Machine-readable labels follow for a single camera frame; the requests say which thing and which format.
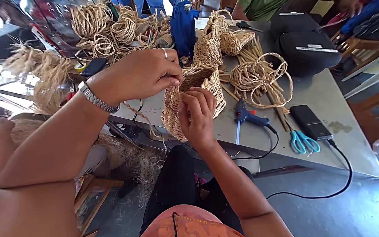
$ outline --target black pants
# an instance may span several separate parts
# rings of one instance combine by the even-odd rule
[[[240,169],[253,180],[247,169]],[[204,200],[200,199],[195,186],[192,157],[182,145],[172,148],[147,203],[140,235],[163,211],[179,204],[201,207],[219,218],[223,224],[243,234],[239,218],[230,207],[216,179],[213,178],[201,188],[210,191]]]

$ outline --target blue scissors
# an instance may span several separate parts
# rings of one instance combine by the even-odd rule
[[[305,149],[304,144],[312,151],[319,152],[321,150],[320,145],[311,137],[308,137],[301,131],[297,131],[293,129],[293,127],[290,125],[290,123],[286,119],[286,123],[289,126],[289,129],[291,131],[292,141],[291,145],[292,147],[298,151],[300,154],[307,153],[307,150]]]

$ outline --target ring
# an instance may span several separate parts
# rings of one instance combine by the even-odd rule
[[[168,53],[166,53],[166,49],[164,49],[164,48],[159,48],[159,49],[161,49],[165,52],[165,59],[168,59]]]

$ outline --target woven basket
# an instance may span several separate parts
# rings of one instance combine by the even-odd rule
[[[220,49],[229,56],[236,56],[242,47],[254,39],[254,32],[237,30],[234,32],[222,32],[220,35]]]
[[[220,50],[220,33],[217,25],[207,22],[201,37],[194,45],[194,64],[220,66],[223,64]]]
[[[162,111],[162,123],[165,125],[168,132],[178,140],[185,142],[187,138],[181,131],[179,123],[179,94],[186,92],[190,87],[201,87],[213,93],[216,99],[216,109],[213,113],[213,118],[224,109],[226,101],[224,100],[222,87],[220,86],[218,69],[211,65],[198,65],[189,69],[183,69],[183,80],[181,86],[169,87],[165,90],[165,107]]]

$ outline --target orange shirt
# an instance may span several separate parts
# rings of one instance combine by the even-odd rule
[[[223,224],[215,215],[199,207],[181,204],[162,212],[141,237],[174,237],[172,213],[179,237],[243,237]]]

